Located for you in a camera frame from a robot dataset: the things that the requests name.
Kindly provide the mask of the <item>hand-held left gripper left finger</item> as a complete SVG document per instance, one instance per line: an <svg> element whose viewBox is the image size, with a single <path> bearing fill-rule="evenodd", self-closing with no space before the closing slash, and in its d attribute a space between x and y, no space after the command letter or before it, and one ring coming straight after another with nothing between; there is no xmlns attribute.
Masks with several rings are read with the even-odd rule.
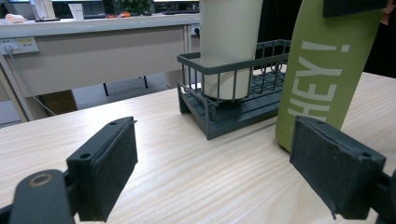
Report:
<svg viewBox="0 0 396 224"><path fill-rule="evenodd" d="M134 119L105 125L66 160L72 213L106 221L138 162Z"/></svg>

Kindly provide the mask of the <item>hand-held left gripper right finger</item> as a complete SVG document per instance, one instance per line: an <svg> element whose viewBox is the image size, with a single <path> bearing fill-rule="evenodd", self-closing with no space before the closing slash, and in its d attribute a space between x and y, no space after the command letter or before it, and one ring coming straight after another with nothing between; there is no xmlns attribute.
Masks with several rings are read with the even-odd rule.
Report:
<svg viewBox="0 0 396 224"><path fill-rule="evenodd" d="M368 217L368 188L385 162L385 156L324 121L301 116L295 120L290 163L333 215Z"/></svg>

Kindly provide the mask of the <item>green bottle with white cap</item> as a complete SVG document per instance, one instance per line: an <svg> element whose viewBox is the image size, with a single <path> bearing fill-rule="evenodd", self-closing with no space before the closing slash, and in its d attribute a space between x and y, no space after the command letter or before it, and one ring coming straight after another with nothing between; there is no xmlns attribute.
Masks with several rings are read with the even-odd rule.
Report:
<svg viewBox="0 0 396 224"><path fill-rule="evenodd" d="M303 0L295 22L276 122L276 140L286 150L297 116L342 127L383 8L331 18L322 9L323 0Z"/></svg>

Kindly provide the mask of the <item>dark wire basket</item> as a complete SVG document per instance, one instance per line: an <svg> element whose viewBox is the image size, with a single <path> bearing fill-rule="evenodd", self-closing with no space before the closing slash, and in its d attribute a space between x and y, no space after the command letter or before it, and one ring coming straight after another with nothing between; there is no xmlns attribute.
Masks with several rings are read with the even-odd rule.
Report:
<svg viewBox="0 0 396 224"><path fill-rule="evenodd" d="M255 58L204 66L198 52L177 56L179 111L191 114L208 140L277 115L290 51L289 40L257 45Z"/></svg>

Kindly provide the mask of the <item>white tumbler with lid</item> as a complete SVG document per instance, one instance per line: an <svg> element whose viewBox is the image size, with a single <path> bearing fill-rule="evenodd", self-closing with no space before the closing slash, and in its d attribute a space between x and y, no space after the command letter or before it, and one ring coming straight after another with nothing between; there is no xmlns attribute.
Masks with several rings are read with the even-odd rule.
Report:
<svg viewBox="0 0 396 224"><path fill-rule="evenodd" d="M255 58L263 0L200 0L201 65L214 67ZM248 95L250 70L206 75L204 93L232 100Z"/></svg>

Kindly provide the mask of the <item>black chair legs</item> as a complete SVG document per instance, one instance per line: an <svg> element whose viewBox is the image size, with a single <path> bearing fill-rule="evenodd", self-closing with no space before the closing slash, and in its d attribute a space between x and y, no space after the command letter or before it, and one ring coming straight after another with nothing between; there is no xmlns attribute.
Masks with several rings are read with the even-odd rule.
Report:
<svg viewBox="0 0 396 224"><path fill-rule="evenodd" d="M147 80L146 76L138 77L138 79L141 79L144 82L144 85L145 85L146 89L149 88L149 83L148 83L148 80ZM104 87L104 91L105 91L105 96L109 96L109 92L108 92L108 89L107 89L107 84L103 83L103 87Z"/></svg>

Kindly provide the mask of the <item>beige desk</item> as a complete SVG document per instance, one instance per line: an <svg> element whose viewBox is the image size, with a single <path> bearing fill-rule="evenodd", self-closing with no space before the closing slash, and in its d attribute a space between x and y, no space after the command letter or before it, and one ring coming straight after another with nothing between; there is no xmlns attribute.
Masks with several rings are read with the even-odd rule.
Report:
<svg viewBox="0 0 396 224"><path fill-rule="evenodd" d="M21 120L47 116L31 98L58 91L174 72L187 52L197 14L12 24L0 20L0 39L33 37L39 52L0 53L0 99Z"/></svg>

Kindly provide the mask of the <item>orange object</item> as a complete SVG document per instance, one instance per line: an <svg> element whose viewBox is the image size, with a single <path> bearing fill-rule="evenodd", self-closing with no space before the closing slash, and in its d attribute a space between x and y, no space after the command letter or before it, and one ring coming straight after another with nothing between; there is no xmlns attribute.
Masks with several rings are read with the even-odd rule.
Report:
<svg viewBox="0 0 396 224"><path fill-rule="evenodd" d="M106 19L122 19L122 18L131 18L132 14L128 11L123 11L120 14L108 14L106 15Z"/></svg>

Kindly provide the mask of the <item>dark monitor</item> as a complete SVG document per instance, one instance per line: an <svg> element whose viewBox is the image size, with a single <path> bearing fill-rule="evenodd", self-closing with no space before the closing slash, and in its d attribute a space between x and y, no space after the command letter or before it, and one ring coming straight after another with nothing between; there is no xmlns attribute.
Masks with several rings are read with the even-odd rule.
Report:
<svg viewBox="0 0 396 224"><path fill-rule="evenodd" d="M93 18L105 15L103 0L52 0L53 9L57 18L73 19L71 4L81 4L85 17Z"/></svg>
<svg viewBox="0 0 396 224"><path fill-rule="evenodd" d="M151 0L156 13L163 15L195 14L200 12L199 0Z"/></svg>

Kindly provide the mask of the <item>white card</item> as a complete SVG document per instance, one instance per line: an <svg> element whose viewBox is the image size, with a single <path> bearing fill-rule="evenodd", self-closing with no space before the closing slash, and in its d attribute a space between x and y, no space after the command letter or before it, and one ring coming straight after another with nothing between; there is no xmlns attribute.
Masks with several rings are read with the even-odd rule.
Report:
<svg viewBox="0 0 396 224"><path fill-rule="evenodd" d="M82 4L69 4L68 6L75 21L84 20L84 12L83 12Z"/></svg>

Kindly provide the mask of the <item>green plant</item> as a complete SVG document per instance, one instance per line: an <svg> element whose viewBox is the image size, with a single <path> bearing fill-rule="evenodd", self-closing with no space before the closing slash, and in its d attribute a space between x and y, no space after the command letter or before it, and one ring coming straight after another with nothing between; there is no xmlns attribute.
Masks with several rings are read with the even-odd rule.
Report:
<svg viewBox="0 0 396 224"><path fill-rule="evenodd" d="M114 0L114 2L122 11L128 11L130 13L143 14L147 11L150 12L151 9L149 0Z"/></svg>

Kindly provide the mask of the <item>pale pink bundle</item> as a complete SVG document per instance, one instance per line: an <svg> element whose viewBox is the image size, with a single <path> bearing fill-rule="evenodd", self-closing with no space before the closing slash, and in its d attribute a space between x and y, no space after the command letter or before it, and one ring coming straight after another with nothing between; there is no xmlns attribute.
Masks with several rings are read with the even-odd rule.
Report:
<svg viewBox="0 0 396 224"><path fill-rule="evenodd" d="M22 15L15 15L8 13L5 16L5 19L8 23L23 23L25 22L25 18Z"/></svg>

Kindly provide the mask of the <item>wall socket with white plug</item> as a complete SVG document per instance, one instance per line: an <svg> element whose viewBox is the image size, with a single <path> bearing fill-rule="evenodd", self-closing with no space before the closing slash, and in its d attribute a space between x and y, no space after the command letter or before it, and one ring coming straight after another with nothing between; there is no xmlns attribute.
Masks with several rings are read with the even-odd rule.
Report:
<svg viewBox="0 0 396 224"><path fill-rule="evenodd" d="M32 52L39 52L39 48L33 37L0 39L0 53L2 55Z"/></svg>

